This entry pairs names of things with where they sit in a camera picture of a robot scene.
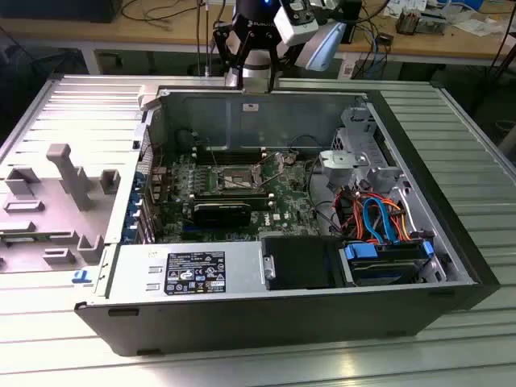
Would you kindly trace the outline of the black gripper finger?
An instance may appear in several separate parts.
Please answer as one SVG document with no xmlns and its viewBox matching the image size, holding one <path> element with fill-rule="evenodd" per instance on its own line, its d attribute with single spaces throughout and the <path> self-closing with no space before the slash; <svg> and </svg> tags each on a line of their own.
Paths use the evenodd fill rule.
<svg viewBox="0 0 516 387">
<path fill-rule="evenodd" d="M 236 88 L 243 88 L 243 66 L 250 52 L 250 33 L 240 41 L 237 53 L 232 53 L 227 40 L 233 31 L 233 26 L 229 23 L 219 23 L 213 31 L 213 38 L 218 49 L 218 54 L 222 59 L 225 69 L 231 70 L 236 75 Z"/>
<path fill-rule="evenodd" d="M 252 76 L 265 78 L 268 70 L 268 88 L 272 91 L 276 78 L 281 71 L 281 62 L 277 53 L 279 40 L 270 32 L 252 36 Z"/>
</svg>

